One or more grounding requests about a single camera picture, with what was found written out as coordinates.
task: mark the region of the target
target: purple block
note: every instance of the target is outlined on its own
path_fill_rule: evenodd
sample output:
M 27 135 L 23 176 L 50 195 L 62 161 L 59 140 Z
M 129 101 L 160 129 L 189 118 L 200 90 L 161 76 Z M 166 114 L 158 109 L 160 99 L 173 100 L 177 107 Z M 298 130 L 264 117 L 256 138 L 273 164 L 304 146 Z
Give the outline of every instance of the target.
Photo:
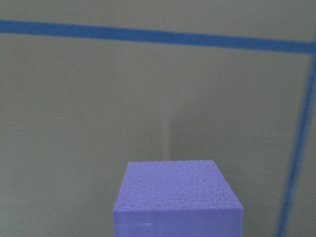
M 116 237 L 240 237 L 243 207 L 212 160 L 130 162 Z

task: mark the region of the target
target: blue tape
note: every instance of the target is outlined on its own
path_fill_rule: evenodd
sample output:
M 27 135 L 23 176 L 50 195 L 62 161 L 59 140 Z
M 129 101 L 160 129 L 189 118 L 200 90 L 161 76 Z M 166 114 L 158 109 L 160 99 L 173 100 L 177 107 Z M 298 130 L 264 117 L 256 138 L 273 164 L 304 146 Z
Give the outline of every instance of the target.
M 313 57 L 310 77 L 306 86 L 305 98 L 303 101 L 300 123 L 298 127 L 296 144 L 293 152 L 292 164 L 288 176 L 288 181 L 284 191 L 283 204 L 280 214 L 279 226 L 276 232 L 277 237 L 284 237 L 288 227 L 290 212 L 292 209 L 298 175 L 303 162 L 304 151 L 308 132 L 311 126 L 313 101 L 315 100 L 316 85 L 316 55 Z
M 125 40 L 206 47 L 253 49 L 289 53 L 316 53 L 315 42 L 243 38 L 113 27 L 0 20 L 0 33 L 102 40 Z

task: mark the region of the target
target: foam block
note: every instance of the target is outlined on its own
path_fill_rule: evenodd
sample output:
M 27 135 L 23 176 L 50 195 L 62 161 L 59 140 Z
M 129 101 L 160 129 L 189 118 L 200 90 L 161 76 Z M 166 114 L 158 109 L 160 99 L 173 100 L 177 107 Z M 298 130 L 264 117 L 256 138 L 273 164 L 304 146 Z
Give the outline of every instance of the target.
M 212 160 L 130 162 L 116 237 L 241 237 L 243 207 Z

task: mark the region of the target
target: cube's front face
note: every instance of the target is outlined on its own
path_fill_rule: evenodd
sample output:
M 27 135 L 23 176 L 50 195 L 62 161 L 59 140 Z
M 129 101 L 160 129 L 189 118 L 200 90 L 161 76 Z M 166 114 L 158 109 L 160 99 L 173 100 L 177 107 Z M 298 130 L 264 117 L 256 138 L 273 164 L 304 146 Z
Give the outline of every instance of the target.
M 116 237 L 240 237 L 243 208 L 211 160 L 131 162 Z

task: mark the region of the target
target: vertical blue tape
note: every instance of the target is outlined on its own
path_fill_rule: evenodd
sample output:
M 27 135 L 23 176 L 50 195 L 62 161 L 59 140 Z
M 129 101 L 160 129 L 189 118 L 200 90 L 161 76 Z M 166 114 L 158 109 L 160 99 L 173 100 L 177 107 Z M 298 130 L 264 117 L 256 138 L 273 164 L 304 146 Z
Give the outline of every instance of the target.
M 303 162 L 307 136 L 311 126 L 313 101 L 315 99 L 316 84 L 316 55 L 313 56 L 311 72 L 306 85 L 305 98 L 303 101 L 300 123 L 297 131 L 296 143 L 293 151 L 292 164 L 289 171 L 288 181 L 284 191 L 282 209 L 276 237 L 285 237 L 288 228 L 289 216 L 295 198 L 295 191 L 300 169 Z

